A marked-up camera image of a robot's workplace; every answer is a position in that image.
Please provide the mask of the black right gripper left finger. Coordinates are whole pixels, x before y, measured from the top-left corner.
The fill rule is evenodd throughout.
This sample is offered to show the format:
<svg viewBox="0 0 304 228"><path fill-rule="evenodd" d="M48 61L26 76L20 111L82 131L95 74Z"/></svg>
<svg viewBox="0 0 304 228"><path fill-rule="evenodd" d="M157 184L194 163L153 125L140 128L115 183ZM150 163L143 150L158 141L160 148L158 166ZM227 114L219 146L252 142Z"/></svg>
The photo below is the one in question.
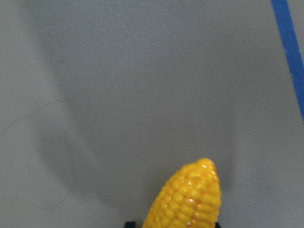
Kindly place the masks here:
<svg viewBox="0 0 304 228"><path fill-rule="evenodd" d="M127 222L125 222L124 228L136 228L136 222L135 221L127 221Z"/></svg>

